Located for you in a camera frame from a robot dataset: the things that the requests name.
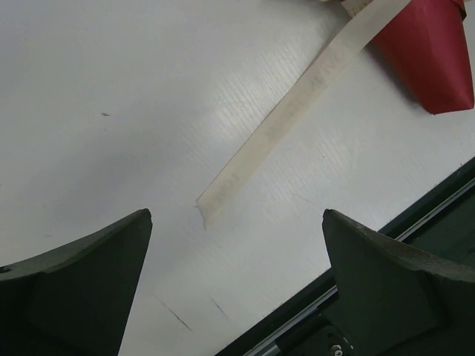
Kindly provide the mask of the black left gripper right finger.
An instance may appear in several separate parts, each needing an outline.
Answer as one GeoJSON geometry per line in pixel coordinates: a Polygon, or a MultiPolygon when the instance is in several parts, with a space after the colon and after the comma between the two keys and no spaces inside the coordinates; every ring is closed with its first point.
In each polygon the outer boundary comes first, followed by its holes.
{"type": "Polygon", "coordinates": [[[357,355],[473,355],[474,269],[327,209],[322,229],[357,355]]]}

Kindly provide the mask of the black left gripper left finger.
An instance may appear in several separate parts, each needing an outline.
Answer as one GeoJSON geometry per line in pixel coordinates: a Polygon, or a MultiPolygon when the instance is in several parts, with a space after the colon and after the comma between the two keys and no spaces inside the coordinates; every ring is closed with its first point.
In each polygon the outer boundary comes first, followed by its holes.
{"type": "Polygon", "coordinates": [[[1,267],[2,355],[118,355],[151,238],[141,209],[1,267]]]}

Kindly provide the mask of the red wrapping paper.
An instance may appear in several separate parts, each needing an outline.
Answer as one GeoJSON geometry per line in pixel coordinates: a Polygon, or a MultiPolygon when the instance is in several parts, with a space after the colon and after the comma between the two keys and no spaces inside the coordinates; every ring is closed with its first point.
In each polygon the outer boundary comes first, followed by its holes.
{"type": "Polygon", "coordinates": [[[431,114],[474,108],[464,1],[414,0],[372,44],[431,114]]]}

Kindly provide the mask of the cream printed ribbon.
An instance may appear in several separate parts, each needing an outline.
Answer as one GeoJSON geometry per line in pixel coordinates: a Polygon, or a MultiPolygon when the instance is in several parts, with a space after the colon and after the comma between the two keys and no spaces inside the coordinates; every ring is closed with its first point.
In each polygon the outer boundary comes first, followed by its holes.
{"type": "Polygon", "coordinates": [[[198,197],[197,207],[205,229],[212,226],[226,205],[311,104],[320,98],[351,61],[408,4],[408,1],[370,2],[315,57],[297,82],[198,197]]]}

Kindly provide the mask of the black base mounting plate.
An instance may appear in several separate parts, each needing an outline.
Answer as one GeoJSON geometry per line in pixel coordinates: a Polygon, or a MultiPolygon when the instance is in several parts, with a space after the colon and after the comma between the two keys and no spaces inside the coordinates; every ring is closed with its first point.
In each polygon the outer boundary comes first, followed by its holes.
{"type": "MultiPolygon", "coordinates": [[[[474,265],[474,161],[468,160],[380,233],[448,260],[474,265]]],[[[326,267],[219,355],[357,355],[333,272],[326,267]]]]}

